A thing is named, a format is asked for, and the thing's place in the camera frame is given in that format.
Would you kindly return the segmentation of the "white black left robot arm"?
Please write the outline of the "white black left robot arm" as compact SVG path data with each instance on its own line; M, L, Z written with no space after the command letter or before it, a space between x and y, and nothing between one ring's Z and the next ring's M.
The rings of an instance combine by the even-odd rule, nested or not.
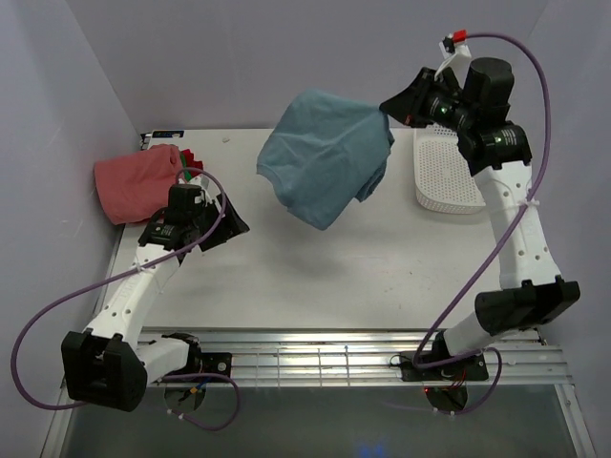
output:
M205 252L248 230L225 194L211 198L197 184L173 185L167 206L149 218L137 241L134 274L119 282L84 331L69 332L61 344L70 397L132 411L149 384L168 375L196 379L202 370L196 338L171 333L141 344L141 329L194 247Z

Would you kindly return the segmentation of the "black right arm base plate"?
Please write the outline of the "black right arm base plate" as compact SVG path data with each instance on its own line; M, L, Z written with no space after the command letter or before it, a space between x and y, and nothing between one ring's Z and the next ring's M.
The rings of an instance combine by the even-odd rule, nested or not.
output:
M484 382L489 379L482 355L431 368L415 367L413 356L414 352L403 351L390 357L389 366L400 370L403 382Z

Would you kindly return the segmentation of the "blue t shirt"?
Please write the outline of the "blue t shirt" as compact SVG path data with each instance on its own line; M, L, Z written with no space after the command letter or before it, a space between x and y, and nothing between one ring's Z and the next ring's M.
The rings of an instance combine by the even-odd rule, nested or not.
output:
M320 90L298 94L263 145L257 174L302 222L326 230L384 178L394 137L375 105Z

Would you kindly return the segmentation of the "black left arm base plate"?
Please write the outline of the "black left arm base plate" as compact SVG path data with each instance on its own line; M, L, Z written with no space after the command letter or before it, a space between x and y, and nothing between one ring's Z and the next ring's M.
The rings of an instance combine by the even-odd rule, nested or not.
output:
M189 368L199 373L213 373L230 377L233 355L229 352L200 352L189 364Z

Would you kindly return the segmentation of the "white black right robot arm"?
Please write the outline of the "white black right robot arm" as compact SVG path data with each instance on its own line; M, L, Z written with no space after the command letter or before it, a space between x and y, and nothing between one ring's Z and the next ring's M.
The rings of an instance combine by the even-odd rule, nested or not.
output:
M446 330L434 325L411 362L452 379L488 344L547 324L579 300L577 281L563 278L543 233L534 201L532 153L525 131L508 120L515 79L498 58L471 62L466 80L424 67L407 89L383 102L381 111L409 127L438 124L457 135L457 148L485 202L495 248L476 274L499 262L499 287L481 292L473 312Z

